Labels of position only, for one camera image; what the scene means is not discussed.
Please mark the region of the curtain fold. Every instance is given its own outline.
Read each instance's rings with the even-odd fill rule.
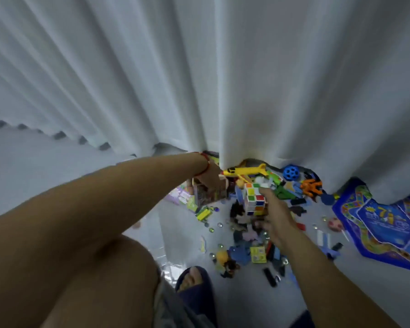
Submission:
[[[0,0],[0,120],[410,194],[410,0]]]

